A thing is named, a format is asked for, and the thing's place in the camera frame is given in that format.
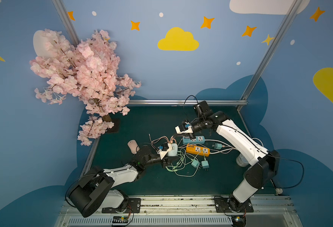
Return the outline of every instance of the power strip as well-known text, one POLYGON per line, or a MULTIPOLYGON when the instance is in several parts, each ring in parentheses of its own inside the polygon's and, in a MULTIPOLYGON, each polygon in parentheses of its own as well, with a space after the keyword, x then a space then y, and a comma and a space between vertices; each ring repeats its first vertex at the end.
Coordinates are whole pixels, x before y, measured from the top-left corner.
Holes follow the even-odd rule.
POLYGON ((195 144, 195 143, 200 143, 200 144, 204 144, 206 142, 206 139, 204 138, 204 136, 199 135, 196 136, 195 139, 190 139, 189 137, 183 136, 183 144, 195 144))
POLYGON ((200 147, 200 146, 196 146, 196 145, 192 145, 192 144, 188 145, 185 148, 185 150, 187 153, 198 154, 198 155, 205 156, 205 157, 208 157, 209 153, 210 153, 209 148, 204 148, 204 147, 200 147))

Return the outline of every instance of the blue power strip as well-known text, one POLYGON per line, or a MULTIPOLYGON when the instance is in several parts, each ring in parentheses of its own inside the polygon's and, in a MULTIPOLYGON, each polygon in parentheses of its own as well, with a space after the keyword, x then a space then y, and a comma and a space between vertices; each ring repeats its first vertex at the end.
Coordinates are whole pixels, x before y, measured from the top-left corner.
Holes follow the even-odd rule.
POLYGON ((200 143, 200 144, 203 144, 206 142, 206 139, 204 138, 204 136, 202 135, 199 135, 199 136, 196 136, 195 139, 190 139, 189 137, 183 137, 183 144, 196 144, 196 143, 200 143))

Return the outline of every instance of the orange star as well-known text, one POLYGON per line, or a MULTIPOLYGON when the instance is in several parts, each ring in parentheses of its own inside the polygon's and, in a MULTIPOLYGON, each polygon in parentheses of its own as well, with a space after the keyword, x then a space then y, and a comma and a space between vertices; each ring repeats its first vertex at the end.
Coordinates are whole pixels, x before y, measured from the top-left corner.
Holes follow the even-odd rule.
POLYGON ((249 26, 246 27, 246 32, 242 34, 242 36, 250 36, 252 35, 252 32, 256 29, 257 27, 250 28, 249 26))
POLYGON ((136 30, 140 31, 139 30, 139 24, 140 24, 140 22, 131 21, 131 29, 132 30, 136 29, 136 30))
POLYGON ((204 22, 201 26, 201 28, 209 28, 211 29, 211 23, 214 20, 214 18, 208 19, 207 17, 204 17, 204 22))
POLYGON ((69 18, 70 18, 71 20, 76 21, 75 18, 73 17, 73 11, 68 12, 68 15, 69 15, 69 18))
POLYGON ((314 19, 315 22, 318 20, 318 18, 324 13, 325 11, 322 11, 319 9, 317 9, 317 11, 313 14, 313 16, 311 16, 309 19, 314 19))

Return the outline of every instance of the charger plug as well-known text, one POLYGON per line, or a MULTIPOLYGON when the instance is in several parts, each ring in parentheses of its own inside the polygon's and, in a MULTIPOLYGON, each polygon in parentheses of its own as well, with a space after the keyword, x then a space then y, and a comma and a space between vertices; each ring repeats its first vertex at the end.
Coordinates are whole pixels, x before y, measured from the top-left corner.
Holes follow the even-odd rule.
POLYGON ((201 161, 202 168, 205 170, 208 170, 209 168, 209 163, 207 160, 201 161))
POLYGON ((191 162, 191 165, 194 167, 194 168, 198 168, 200 166, 200 163, 198 160, 194 159, 192 162, 191 162))
POLYGON ((225 145, 222 145, 221 143, 214 143, 213 145, 212 145, 212 147, 214 147, 215 149, 217 149, 217 150, 220 150, 221 148, 224 148, 224 147, 226 147, 225 145))

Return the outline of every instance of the mounting plate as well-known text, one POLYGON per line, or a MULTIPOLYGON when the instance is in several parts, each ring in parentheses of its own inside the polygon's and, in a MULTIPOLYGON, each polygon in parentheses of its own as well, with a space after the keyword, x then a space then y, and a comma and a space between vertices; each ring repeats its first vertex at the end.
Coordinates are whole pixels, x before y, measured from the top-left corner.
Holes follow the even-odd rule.
MULTIPOLYGON (((140 213, 140 202, 141 202, 140 198, 129 198, 129 200, 127 201, 127 204, 131 206, 132 213, 134 213, 134 214, 140 213)), ((121 210, 120 210, 120 208, 112 208, 112 207, 102 208, 103 214, 118 214, 120 212, 122 212, 123 214, 128 214, 129 211, 130 211, 129 208, 124 208, 121 210)))
MULTIPOLYGON (((229 205, 228 205, 228 198, 226 197, 216 197, 214 198, 214 202, 216 204, 216 212, 217 213, 234 213, 234 211, 231 211, 229 209, 229 205)), ((254 208, 252 206, 248 206, 246 208, 246 213, 253 213, 254 212, 254 208)))

